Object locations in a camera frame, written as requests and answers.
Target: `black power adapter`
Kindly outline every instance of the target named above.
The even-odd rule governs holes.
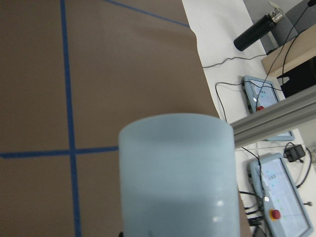
[[[302,157],[305,156],[305,151],[302,147],[302,145],[294,145],[293,143],[288,143],[285,146],[284,154],[285,157],[288,159],[289,162],[294,162],[296,160],[300,160],[300,163],[303,163],[301,160]]]

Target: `white tabletop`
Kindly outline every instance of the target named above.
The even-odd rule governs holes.
[[[197,36],[197,49],[203,66],[220,63],[229,57],[251,58],[259,54],[265,54],[260,41],[255,42],[245,51],[238,51],[233,40],[252,25],[250,16],[242,0],[183,0],[183,5],[189,20],[191,29]],[[209,85],[212,99],[221,119],[224,119],[222,108],[215,92],[215,83],[224,81],[229,83],[240,83],[245,75],[264,79],[266,73],[261,64],[262,57],[252,60],[234,59],[228,60],[223,65],[204,69]],[[276,88],[280,88],[276,78],[268,77],[274,82]],[[237,121],[249,115],[246,99],[241,86],[218,85],[218,92],[223,102],[227,120],[229,123]],[[281,91],[278,91],[280,99],[284,99]],[[294,144],[303,144],[298,129],[293,130],[295,135]],[[246,146],[256,155],[283,153],[287,142],[257,142]],[[253,192],[248,182],[246,165],[254,159],[248,152],[236,149],[236,171],[238,188],[241,191]],[[309,158],[303,158],[306,162],[302,165],[299,162],[285,162],[290,170],[296,184],[304,177]],[[303,202],[311,201],[314,206],[306,206],[307,213],[316,228],[316,186],[314,184],[316,174],[313,168],[306,179],[306,182],[299,188],[299,194]],[[245,206],[254,204],[254,199],[247,195],[241,196]]]

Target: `black water bottle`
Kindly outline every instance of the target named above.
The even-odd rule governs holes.
[[[253,26],[236,38],[234,40],[235,47],[240,51],[245,50],[272,30],[283,17],[283,11],[280,8],[275,8],[273,12],[262,17]]]

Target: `blue line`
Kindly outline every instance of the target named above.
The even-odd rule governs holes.
[[[138,9],[138,8],[135,8],[135,7],[132,7],[132,6],[129,6],[129,5],[126,5],[126,4],[117,2],[117,1],[113,1],[113,0],[103,0],[103,1],[106,1],[106,2],[108,2],[108,3],[114,4],[114,5],[116,5],[116,6],[121,6],[121,7],[130,9],[130,10],[133,10],[133,11],[137,11],[137,12],[140,12],[140,13],[143,13],[143,14],[146,14],[146,15],[149,15],[149,16],[152,16],[152,17],[155,17],[155,18],[159,18],[159,19],[161,19],[161,20],[169,21],[169,22],[172,22],[172,23],[181,25],[181,26],[190,27],[189,25],[184,24],[184,23],[182,23],[182,22],[175,21],[175,20],[172,20],[172,19],[163,17],[163,16],[159,16],[159,15],[153,14],[153,13],[151,13],[151,12],[144,11],[144,10],[142,10],[142,9]]]
[[[0,153],[0,157],[4,159],[51,157],[51,156],[69,155],[69,153],[70,153],[69,150],[38,151],[38,152],[8,152],[8,153]]]
[[[96,147],[96,148],[84,148],[76,149],[76,154],[89,154],[89,153],[101,153],[101,152],[115,152],[118,151],[119,147]]]
[[[81,220],[80,220],[79,192],[78,192],[78,179],[77,179],[77,161],[76,161],[76,153],[75,153],[75,130],[74,130],[73,105],[72,105],[72,96],[71,96],[71,78],[70,78],[65,0],[60,0],[60,12],[61,12],[62,35],[63,35],[68,139],[69,139],[69,148],[71,150],[70,168],[71,168],[71,183],[72,183],[72,192],[73,192],[74,226],[75,226],[75,236],[81,237]]]

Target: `brown cardboard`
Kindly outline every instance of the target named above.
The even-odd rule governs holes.
[[[121,3],[187,24],[181,0]],[[68,149],[60,5],[0,3],[0,153]],[[66,1],[76,148],[137,119],[218,116],[190,28],[104,0]],[[77,155],[83,237],[122,230],[118,153]],[[0,236],[74,236],[68,156],[0,158]],[[250,236],[240,208],[241,236]]]

